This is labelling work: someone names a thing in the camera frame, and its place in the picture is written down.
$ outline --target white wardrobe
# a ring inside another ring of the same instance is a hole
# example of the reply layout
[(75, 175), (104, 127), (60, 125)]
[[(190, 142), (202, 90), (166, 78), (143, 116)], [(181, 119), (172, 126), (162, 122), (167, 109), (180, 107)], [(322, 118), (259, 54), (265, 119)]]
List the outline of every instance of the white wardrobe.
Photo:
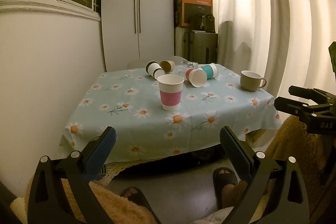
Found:
[(107, 71), (174, 55), (173, 0), (101, 0)]

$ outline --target curtain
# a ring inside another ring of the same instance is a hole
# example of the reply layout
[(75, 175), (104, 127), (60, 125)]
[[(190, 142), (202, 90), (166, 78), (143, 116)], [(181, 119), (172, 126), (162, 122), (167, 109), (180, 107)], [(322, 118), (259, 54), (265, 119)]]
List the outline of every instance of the curtain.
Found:
[(335, 94), (328, 52), (336, 41), (335, 8), (336, 0), (213, 0), (218, 63), (265, 76), (275, 97), (298, 100), (291, 85)]

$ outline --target wardrobe handle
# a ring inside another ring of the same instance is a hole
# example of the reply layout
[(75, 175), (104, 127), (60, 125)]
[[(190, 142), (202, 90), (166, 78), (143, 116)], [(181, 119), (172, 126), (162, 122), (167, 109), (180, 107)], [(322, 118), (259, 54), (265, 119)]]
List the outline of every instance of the wardrobe handle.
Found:
[(136, 20), (135, 0), (134, 0), (134, 31), (137, 33), (137, 20)]
[(139, 0), (139, 32), (141, 33), (141, 13), (140, 13), (140, 0)]

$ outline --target tablecloth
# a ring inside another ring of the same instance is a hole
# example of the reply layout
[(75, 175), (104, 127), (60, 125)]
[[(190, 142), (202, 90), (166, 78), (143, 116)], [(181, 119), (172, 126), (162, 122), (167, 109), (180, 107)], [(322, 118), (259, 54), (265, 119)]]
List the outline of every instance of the tablecloth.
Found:
[[(219, 144), (219, 131), (230, 126), (239, 139), (259, 128), (278, 129), (274, 97), (260, 89), (244, 91), (240, 76), (218, 65), (219, 75), (201, 88), (184, 81), (181, 106), (165, 111), (158, 82), (144, 68), (101, 74), (71, 115), (61, 137), (63, 156), (82, 150), (107, 126), (117, 142), (106, 163), (158, 159)], [(171, 72), (185, 76), (189, 68)]]

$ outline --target cardboard box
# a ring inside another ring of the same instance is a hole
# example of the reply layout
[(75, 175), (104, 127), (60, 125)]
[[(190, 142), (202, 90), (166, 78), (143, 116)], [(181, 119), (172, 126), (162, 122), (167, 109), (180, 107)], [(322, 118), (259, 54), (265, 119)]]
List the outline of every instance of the cardboard box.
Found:
[(189, 27), (193, 15), (212, 14), (212, 0), (174, 0), (175, 25)]

